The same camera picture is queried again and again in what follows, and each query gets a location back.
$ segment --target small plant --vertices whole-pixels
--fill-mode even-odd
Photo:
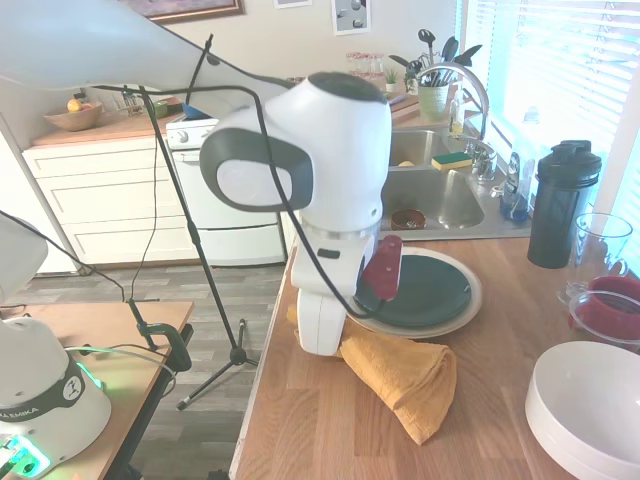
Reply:
[[[393,68],[387,68],[384,73],[389,85],[393,85],[398,81],[398,72],[396,72]]]

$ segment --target kitchen sink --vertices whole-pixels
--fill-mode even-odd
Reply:
[[[391,214],[398,210],[420,210],[427,218],[419,230],[396,230],[403,240],[528,237],[531,221],[516,224],[499,212],[500,199],[491,189],[504,181],[496,178],[479,184],[471,167],[440,171],[431,165],[436,155],[459,151],[458,142],[446,131],[401,129],[393,132],[389,175],[382,190],[384,216],[381,230],[391,231]],[[409,166],[399,166],[411,162]]]
[[[403,162],[414,166],[431,165],[437,155],[449,153],[442,137],[431,130],[395,130],[391,139],[390,167]]]

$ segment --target wall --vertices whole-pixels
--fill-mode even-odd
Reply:
[[[246,15],[168,25],[177,34],[204,45],[214,34],[212,51],[253,73],[306,76],[320,70],[346,70],[352,51],[417,58],[427,50],[418,30],[431,30],[434,51],[454,34],[455,1],[370,0],[372,31],[335,37],[330,0],[276,9],[273,0],[245,0]],[[395,62],[387,59],[389,66]]]
[[[42,115],[64,108],[72,97],[69,91],[31,90],[0,78],[0,113],[20,150],[26,150],[31,140],[53,129]]]

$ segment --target shaker bottle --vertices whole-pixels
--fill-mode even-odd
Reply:
[[[533,210],[529,260],[543,268],[569,262],[575,219],[584,213],[591,188],[598,183],[600,157],[587,140],[565,140],[538,164],[538,193]]]

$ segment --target sink faucet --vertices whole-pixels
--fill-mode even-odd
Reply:
[[[472,173],[476,177],[479,183],[487,183],[494,179],[496,171],[496,152],[484,141],[484,137],[487,133],[487,119],[489,118],[489,95],[487,90],[482,85],[482,82],[475,76],[471,70],[458,65],[454,62],[442,62],[431,65],[418,74],[420,77],[436,70],[449,70],[455,73],[459,73],[465,77],[476,93],[480,97],[480,111],[482,113],[482,126],[478,138],[468,137],[466,135],[456,135],[453,138],[462,142],[466,142],[465,153],[471,155],[473,158]]]
[[[435,72],[436,70],[450,70],[454,73],[459,73],[460,75],[465,77],[467,80],[469,80],[469,82],[477,92],[478,96],[480,97],[480,109],[482,111],[482,126],[480,127],[480,135],[478,136],[478,140],[484,140],[484,136],[487,133],[487,118],[489,117],[489,95],[487,95],[487,90],[482,85],[482,82],[480,81],[480,79],[476,77],[475,74],[468,68],[465,68],[462,65],[459,65],[454,62],[435,63],[425,68],[424,70],[422,70],[418,74],[418,78],[423,77],[427,73]]]

